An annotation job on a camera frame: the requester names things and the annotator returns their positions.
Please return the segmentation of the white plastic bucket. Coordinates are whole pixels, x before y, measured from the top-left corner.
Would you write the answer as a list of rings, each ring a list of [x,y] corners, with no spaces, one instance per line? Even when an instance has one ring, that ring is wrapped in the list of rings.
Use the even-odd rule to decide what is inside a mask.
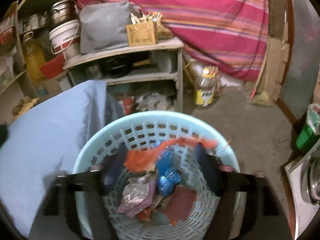
[[[51,52],[54,55],[62,55],[65,61],[81,54],[80,51],[81,28],[78,20],[68,21],[54,28],[49,33]]]

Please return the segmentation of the red plastic basin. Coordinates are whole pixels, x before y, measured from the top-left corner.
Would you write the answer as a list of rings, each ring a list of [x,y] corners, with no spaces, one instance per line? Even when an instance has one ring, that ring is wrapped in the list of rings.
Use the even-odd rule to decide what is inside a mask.
[[[40,67],[40,71],[46,78],[52,79],[63,72],[64,62],[64,56],[62,54],[59,54],[54,59],[42,65]]]

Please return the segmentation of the yellow oil jug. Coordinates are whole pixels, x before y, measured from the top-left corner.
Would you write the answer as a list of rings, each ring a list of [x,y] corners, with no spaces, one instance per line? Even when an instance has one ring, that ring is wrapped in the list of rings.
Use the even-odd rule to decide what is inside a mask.
[[[33,82],[33,84],[42,83],[46,77],[40,71],[46,63],[43,50],[37,41],[33,38],[34,32],[29,31],[23,36],[23,42],[21,44],[24,61],[27,66],[27,73]]]

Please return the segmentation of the blue plastic bag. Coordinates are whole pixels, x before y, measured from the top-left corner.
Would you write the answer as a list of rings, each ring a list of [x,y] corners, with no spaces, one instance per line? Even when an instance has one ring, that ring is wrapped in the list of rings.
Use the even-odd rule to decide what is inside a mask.
[[[172,164],[174,150],[168,146],[157,157],[157,189],[160,195],[170,196],[175,186],[181,182],[181,175]]]

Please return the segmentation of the yellow utensil holder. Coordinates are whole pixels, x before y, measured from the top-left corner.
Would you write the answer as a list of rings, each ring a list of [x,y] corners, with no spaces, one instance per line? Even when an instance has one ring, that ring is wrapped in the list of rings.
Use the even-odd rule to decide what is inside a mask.
[[[142,14],[139,18],[132,12],[130,20],[132,24],[126,26],[127,39],[130,47],[156,45],[158,43],[157,27],[162,17],[161,12]]]

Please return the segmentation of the green trash bin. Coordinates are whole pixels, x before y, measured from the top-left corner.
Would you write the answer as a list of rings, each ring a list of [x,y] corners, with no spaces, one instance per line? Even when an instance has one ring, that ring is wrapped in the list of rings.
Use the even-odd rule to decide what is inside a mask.
[[[307,154],[319,139],[319,104],[308,106],[306,122],[296,140],[296,147],[302,154]]]

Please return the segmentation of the orange plastic bag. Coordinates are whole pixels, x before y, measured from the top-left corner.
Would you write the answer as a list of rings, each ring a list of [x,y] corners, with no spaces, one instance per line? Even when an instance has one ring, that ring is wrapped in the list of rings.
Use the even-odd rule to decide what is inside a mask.
[[[124,161],[124,166],[132,173],[148,171],[149,168],[155,166],[161,154],[170,146],[183,144],[195,147],[197,144],[202,144],[204,148],[216,148],[217,141],[210,139],[195,139],[195,138],[174,138],[162,142],[159,146],[148,148],[147,150],[128,150]]]

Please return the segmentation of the metal pot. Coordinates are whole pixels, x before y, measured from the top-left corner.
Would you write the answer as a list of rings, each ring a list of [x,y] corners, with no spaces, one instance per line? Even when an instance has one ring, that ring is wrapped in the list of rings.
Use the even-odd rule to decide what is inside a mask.
[[[49,10],[49,17],[52,28],[56,28],[72,20],[77,20],[74,1],[62,0],[55,3]]]

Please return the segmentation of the straw broom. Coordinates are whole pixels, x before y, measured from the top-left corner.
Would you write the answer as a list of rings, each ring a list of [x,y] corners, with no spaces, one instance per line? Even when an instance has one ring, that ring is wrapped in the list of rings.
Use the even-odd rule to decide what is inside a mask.
[[[256,106],[274,106],[274,101],[270,98],[267,92],[267,89],[271,84],[271,73],[270,67],[267,65],[267,58],[268,55],[266,53],[263,59],[261,70],[259,72],[259,76],[249,97],[250,103]]]

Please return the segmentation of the yellow egg tray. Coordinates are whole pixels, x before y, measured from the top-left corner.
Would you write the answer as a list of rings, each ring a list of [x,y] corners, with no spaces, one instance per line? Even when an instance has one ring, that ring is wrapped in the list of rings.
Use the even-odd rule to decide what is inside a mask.
[[[18,102],[18,105],[16,105],[12,110],[12,122],[17,120],[20,116],[23,114],[27,113],[29,110],[31,110],[33,107],[38,105],[39,103],[39,98],[31,98],[29,96],[25,96],[23,99],[21,99]]]

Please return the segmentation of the red striped blanket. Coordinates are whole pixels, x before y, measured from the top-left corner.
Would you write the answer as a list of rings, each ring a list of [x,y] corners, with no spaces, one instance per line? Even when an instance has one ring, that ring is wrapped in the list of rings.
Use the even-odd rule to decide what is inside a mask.
[[[89,4],[122,0],[76,0]],[[255,81],[268,36],[268,0],[127,0],[143,11],[160,12],[162,23],[204,64],[242,81]]]

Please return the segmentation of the brown paper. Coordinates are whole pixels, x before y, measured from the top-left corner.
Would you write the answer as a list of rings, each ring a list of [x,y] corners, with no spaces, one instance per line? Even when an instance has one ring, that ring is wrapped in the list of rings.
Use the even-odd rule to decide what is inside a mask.
[[[150,204],[149,208],[152,211],[165,208],[167,206],[167,204],[169,203],[170,198],[171,198],[170,196],[164,197],[163,195],[156,193],[153,195],[152,203]]]

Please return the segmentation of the maroon scouring pad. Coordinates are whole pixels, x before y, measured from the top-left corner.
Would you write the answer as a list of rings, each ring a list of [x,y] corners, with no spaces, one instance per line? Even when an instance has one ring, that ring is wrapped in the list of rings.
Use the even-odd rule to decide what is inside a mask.
[[[170,219],[186,221],[196,201],[196,191],[188,187],[177,186],[163,213]]]

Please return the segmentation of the grey fabric bag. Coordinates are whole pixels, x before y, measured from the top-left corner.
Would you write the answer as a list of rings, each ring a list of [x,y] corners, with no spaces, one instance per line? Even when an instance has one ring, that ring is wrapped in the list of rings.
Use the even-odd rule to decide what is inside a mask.
[[[81,53],[127,47],[126,26],[132,24],[131,15],[140,16],[141,13],[128,1],[85,6],[79,15]]]

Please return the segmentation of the blue tablecloth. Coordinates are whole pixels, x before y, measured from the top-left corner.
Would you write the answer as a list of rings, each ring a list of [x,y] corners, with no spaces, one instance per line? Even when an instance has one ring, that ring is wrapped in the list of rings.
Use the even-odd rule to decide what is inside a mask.
[[[1,147],[1,202],[28,237],[50,181],[70,173],[89,138],[107,121],[103,81],[89,80],[37,105],[9,127]]]

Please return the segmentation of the pink foil snack wrapper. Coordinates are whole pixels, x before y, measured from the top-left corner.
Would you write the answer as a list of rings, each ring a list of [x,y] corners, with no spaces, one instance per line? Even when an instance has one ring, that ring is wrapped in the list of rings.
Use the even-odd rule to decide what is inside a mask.
[[[117,213],[135,217],[151,205],[155,190],[155,181],[140,182],[131,180],[122,192],[121,203],[117,208]]]

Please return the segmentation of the cooking oil bottle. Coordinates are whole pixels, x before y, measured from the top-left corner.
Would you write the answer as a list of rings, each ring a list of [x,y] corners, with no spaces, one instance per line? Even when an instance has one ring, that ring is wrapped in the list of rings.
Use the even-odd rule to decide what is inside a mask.
[[[197,106],[209,106],[215,94],[217,71],[214,66],[205,66],[196,78],[195,103]]]

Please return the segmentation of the wooden shelf unit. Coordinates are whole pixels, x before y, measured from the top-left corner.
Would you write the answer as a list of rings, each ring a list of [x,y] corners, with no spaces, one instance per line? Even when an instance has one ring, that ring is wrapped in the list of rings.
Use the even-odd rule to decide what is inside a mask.
[[[182,51],[184,44],[179,38],[171,38],[169,40],[160,41],[156,45],[140,46],[140,47],[124,47],[114,50],[102,51],[99,53],[91,53],[86,55],[79,55],[72,60],[65,63],[63,69],[71,70],[76,66],[80,66],[86,63],[93,63],[97,60],[105,60],[109,57],[117,55],[125,55],[131,53],[138,53],[143,51],[175,51],[177,53],[176,70],[171,72],[161,72],[155,67],[144,68],[129,68],[129,73],[122,77],[112,78],[106,77],[104,81],[109,85],[120,85],[124,83],[134,82],[148,82],[148,81],[161,81],[161,80],[173,80],[176,82],[177,99],[176,99],[176,111],[183,111],[183,74],[182,74]]]

